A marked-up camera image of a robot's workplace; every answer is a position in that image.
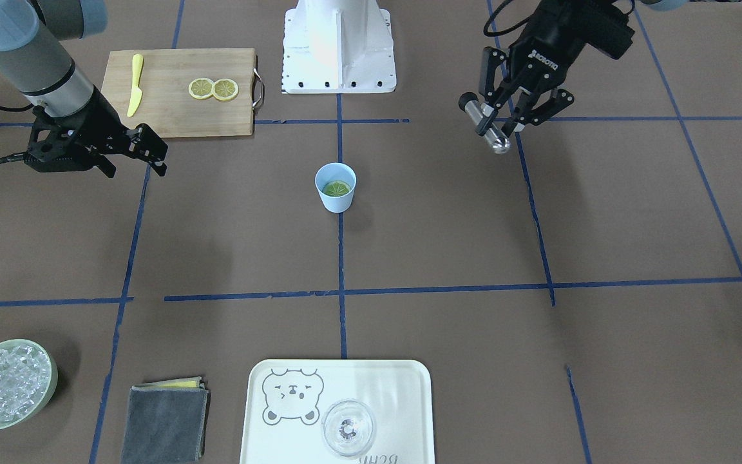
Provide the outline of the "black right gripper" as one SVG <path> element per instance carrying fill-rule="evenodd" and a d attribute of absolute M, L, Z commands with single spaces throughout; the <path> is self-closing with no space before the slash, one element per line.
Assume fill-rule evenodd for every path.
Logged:
<path fill-rule="evenodd" d="M 51 117 L 47 104 L 32 109 L 23 162 L 42 173 L 86 171 L 98 168 L 112 179 L 116 167 L 106 157 L 124 155 L 145 162 L 159 177 L 167 173 L 168 145 L 148 124 L 125 126 L 120 115 L 95 88 L 89 101 L 74 114 Z"/>

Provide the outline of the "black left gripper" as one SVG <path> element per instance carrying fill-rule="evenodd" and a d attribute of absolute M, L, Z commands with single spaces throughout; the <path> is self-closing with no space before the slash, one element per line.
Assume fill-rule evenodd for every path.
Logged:
<path fill-rule="evenodd" d="M 571 92 L 556 86 L 586 45 L 617 61 L 635 33 L 629 15 L 613 1 L 542 1 L 515 28 L 520 34 L 507 50 L 483 49 L 478 87 L 484 97 L 480 120 L 518 92 L 507 135 L 539 126 L 574 103 Z"/>

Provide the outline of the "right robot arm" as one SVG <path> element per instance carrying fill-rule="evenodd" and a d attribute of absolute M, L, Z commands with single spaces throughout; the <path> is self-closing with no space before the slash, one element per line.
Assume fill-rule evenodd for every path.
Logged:
<path fill-rule="evenodd" d="M 167 173 L 167 144 L 147 124 L 125 126 L 111 103 L 62 47 L 100 34 L 103 1 L 0 1 L 0 73 L 28 100 L 35 120 L 24 151 L 0 158 L 35 171 L 97 168 L 115 176 L 110 155 L 138 159 Z"/>

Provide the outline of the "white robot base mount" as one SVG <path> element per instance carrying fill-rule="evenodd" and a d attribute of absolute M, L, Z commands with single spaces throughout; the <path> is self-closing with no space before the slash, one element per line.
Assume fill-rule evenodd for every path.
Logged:
<path fill-rule="evenodd" d="M 397 88 L 391 15 L 377 1 L 299 1 L 285 12 L 283 26 L 283 93 Z"/>

